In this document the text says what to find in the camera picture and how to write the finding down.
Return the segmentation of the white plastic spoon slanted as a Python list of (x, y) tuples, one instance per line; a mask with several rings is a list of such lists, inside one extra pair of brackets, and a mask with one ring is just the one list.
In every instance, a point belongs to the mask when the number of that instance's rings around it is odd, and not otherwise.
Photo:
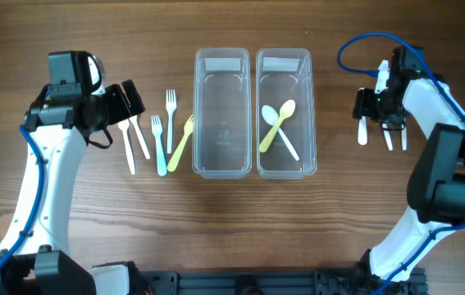
[(386, 129), (383, 130), (383, 135), (384, 135), (384, 139), (385, 139), (385, 143), (386, 143), (386, 146), (387, 148), (392, 151), (393, 150), (393, 144), (392, 144), (392, 140), (391, 140), (391, 137), (390, 137), (390, 132)]

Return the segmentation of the white plastic spoon wide handle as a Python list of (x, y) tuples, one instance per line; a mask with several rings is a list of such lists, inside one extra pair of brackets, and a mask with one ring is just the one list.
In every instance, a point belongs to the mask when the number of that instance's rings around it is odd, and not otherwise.
[(358, 121), (358, 143), (364, 146), (367, 144), (367, 142), (368, 142), (367, 118), (363, 116)]

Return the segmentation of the yellow plastic spoon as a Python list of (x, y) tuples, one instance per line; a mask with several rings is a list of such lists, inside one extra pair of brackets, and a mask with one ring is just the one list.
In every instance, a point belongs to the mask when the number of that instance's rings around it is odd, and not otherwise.
[(294, 114), (295, 108), (296, 108), (296, 102), (294, 100), (288, 100), (281, 106), (279, 110), (279, 119), (271, 127), (267, 135), (264, 137), (264, 139), (259, 144), (260, 152), (266, 152), (268, 150), (281, 124), (283, 123), (285, 119), (291, 117)]

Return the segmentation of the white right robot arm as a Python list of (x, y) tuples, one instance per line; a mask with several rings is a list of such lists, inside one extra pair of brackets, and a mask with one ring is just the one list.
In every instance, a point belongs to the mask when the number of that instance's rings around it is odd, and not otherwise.
[(465, 229), (465, 112), (441, 80), (409, 79), (357, 92), (356, 119), (405, 114), (418, 123), (426, 145), (408, 181), (406, 211), (355, 266), (351, 286), (358, 291), (398, 291), (438, 242)]

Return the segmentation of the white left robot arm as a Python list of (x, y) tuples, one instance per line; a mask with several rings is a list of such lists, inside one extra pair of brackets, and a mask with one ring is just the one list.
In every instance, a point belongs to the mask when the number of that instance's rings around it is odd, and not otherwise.
[(144, 112), (132, 80), (103, 93), (73, 84), (52, 95), (45, 85), (20, 132), (28, 144), (13, 220), (0, 244), (0, 294), (143, 294), (132, 261), (84, 269), (69, 254), (68, 221), (75, 177), (89, 136)]

